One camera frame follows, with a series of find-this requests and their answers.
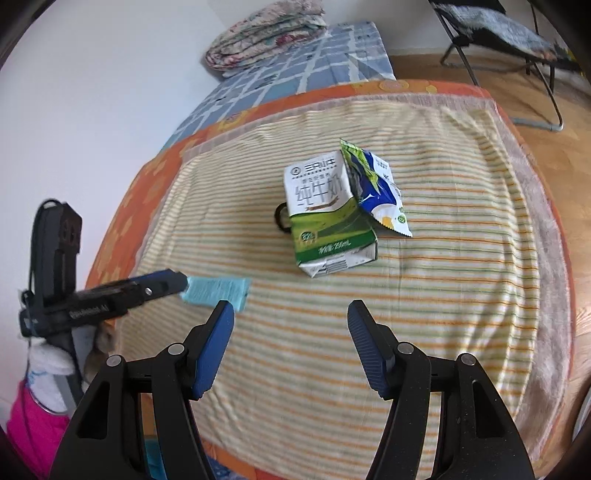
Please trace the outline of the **light blue sachet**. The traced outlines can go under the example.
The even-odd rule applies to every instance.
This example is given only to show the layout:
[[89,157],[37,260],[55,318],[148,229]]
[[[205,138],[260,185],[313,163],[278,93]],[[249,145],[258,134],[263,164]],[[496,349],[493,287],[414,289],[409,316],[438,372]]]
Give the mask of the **light blue sachet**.
[[249,287],[250,280],[247,278],[190,276],[180,298],[187,304],[211,307],[215,307],[219,301],[228,301],[236,312],[242,312],[249,295]]

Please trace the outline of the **green white milk carton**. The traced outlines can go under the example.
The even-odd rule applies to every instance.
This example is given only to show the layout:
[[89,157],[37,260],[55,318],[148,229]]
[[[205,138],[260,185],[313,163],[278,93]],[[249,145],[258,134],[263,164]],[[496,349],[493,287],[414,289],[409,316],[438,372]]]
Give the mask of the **green white milk carton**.
[[378,258],[377,234],[353,196],[339,151],[287,166],[283,187],[295,262],[308,277],[339,273]]

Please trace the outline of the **orange floral bed sheet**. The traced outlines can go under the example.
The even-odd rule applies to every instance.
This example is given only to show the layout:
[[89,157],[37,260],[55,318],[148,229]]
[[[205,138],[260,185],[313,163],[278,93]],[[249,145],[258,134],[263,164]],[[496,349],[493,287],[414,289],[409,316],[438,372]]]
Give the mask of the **orange floral bed sheet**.
[[571,268],[534,160],[484,91],[328,87],[182,136],[138,172],[88,284],[165,268],[249,285],[192,408],[232,473],[366,476],[390,407],[346,326],[356,299],[429,355],[475,355],[540,458],[571,364]]

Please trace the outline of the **striped cream blanket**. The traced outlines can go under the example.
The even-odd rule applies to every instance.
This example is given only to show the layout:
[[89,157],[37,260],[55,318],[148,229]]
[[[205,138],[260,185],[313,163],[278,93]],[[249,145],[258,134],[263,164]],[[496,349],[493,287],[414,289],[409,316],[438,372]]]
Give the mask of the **striped cream blanket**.
[[[375,262],[310,278],[276,228],[283,170],[348,140],[382,157],[412,234],[383,232]],[[245,277],[214,384],[193,407],[218,460],[251,475],[361,479],[388,417],[346,326],[361,299],[425,353],[475,354],[506,406],[523,401],[540,313],[525,195],[495,116],[358,101],[247,129],[181,167],[136,264]]]

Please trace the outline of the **blue green snack bag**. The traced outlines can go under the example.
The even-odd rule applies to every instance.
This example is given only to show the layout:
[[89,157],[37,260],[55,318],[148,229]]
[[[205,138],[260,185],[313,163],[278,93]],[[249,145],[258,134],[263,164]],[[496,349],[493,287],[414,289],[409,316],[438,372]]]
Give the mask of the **blue green snack bag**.
[[349,172],[349,183],[362,208],[382,227],[412,238],[402,194],[394,183],[391,166],[382,158],[346,140],[341,154]]

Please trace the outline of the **folded floral quilt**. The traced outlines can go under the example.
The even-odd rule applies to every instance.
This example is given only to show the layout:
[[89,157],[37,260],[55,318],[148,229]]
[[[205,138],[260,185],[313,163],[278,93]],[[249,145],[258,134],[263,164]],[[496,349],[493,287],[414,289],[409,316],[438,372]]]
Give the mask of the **folded floral quilt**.
[[204,61],[218,72],[242,69],[313,40],[327,28],[322,1],[276,1],[218,35]]

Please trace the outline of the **blue plaid mattress sheet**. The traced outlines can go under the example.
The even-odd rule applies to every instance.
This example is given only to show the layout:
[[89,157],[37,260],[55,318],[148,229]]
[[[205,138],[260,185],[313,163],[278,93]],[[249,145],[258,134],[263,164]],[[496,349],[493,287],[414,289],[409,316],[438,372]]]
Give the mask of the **blue plaid mattress sheet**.
[[335,85],[386,79],[393,80],[394,71],[375,23],[331,26],[310,42],[223,79],[177,126],[164,147],[277,99]]

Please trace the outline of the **black folding chair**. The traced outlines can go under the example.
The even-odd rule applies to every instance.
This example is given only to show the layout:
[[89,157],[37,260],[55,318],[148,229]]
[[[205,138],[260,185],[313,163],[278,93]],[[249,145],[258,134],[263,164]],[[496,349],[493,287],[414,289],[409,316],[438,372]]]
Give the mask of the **black folding chair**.
[[[514,117],[512,122],[550,132],[564,129],[565,122],[555,96],[556,73],[559,70],[571,73],[583,71],[573,54],[544,39],[538,26],[529,29],[509,17],[498,1],[432,1],[430,6],[450,39],[450,45],[440,59],[441,66],[465,68],[475,86],[480,85],[476,75],[478,70],[501,74],[523,70],[528,75],[534,74],[545,88],[557,121],[552,123]],[[465,53],[471,46],[515,57],[522,64],[507,70],[473,65]]]

